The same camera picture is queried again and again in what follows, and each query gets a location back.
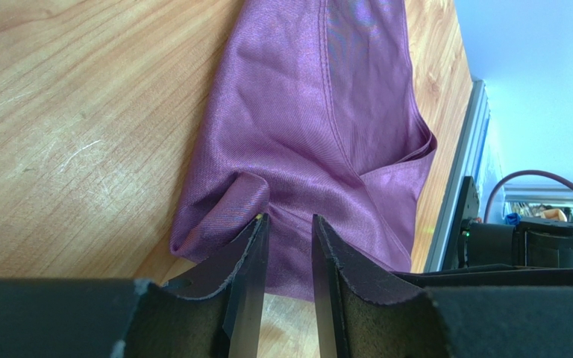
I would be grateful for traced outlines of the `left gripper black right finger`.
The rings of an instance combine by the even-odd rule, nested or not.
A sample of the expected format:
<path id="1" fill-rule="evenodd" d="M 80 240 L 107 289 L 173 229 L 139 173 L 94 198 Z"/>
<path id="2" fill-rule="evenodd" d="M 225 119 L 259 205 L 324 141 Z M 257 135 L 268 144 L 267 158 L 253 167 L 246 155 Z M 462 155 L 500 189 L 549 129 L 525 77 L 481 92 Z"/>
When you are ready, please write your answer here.
<path id="1" fill-rule="evenodd" d="M 573 268 L 389 272 L 313 217 L 322 357 L 573 357 Z"/>

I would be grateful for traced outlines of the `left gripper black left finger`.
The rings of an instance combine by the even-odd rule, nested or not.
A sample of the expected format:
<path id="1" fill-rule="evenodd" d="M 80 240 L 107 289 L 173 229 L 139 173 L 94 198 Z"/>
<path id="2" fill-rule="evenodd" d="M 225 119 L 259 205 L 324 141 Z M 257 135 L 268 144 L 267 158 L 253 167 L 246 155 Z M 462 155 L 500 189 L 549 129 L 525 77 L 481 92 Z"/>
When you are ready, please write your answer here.
<path id="1" fill-rule="evenodd" d="M 0 278 L 0 357 L 255 357 L 269 217 L 159 285 Z"/>

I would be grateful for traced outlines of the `purple cloth napkin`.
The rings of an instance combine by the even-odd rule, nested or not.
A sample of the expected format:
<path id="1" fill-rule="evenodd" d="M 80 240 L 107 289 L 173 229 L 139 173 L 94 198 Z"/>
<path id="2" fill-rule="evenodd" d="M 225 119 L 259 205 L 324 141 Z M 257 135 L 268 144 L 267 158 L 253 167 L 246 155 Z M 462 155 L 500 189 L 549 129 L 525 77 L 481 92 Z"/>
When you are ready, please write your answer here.
<path id="1" fill-rule="evenodd" d="M 172 225 L 195 263 L 270 217 L 266 291 L 311 300 L 312 219 L 409 271 L 436 151 L 402 1 L 246 1 L 222 54 Z"/>

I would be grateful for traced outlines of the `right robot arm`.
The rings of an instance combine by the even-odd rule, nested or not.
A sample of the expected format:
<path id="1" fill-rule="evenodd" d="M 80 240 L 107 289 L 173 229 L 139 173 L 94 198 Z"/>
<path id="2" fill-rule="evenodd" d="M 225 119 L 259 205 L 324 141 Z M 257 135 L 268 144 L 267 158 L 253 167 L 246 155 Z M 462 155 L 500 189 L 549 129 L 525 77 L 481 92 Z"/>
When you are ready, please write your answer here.
<path id="1" fill-rule="evenodd" d="M 573 269 L 573 223 L 538 218 L 483 223 L 479 209 L 475 182 L 465 176 L 437 267 L 440 271 L 490 265 Z"/>

